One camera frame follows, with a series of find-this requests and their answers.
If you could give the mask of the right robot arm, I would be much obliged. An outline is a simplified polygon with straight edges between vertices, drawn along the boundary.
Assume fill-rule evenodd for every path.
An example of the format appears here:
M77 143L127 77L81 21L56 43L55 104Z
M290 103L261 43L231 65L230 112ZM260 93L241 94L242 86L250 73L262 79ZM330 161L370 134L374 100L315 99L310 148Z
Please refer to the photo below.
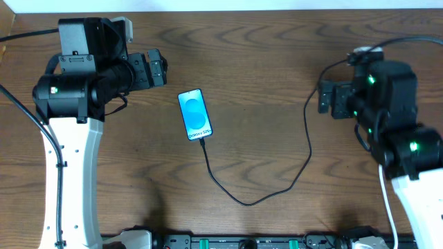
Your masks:
M418 248L442 247L442 137L417 121L417 76L397 61L355 67L349 82L318 83L319 113L355 118L365 150L391 182Z

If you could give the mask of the Samsung Galaxy smartphone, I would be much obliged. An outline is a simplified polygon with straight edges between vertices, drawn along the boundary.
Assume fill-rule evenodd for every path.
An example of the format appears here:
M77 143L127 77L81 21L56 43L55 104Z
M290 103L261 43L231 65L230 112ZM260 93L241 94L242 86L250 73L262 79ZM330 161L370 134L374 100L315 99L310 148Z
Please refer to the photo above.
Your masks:
M194 89L178 94L186 136L189 141L199 140L213 134L203 92Z

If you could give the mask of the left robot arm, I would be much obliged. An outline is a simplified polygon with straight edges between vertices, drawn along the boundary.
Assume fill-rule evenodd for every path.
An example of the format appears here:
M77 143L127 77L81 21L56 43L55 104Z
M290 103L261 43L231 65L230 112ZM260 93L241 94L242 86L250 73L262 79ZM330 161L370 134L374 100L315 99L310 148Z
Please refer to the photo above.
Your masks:
M41 248L160 248L141 226L103 237L97 217L97 160L106 105L132 91L163 86L168 63L159 50L129 53L126 17L61 19L62 50L33 89L46 157Z

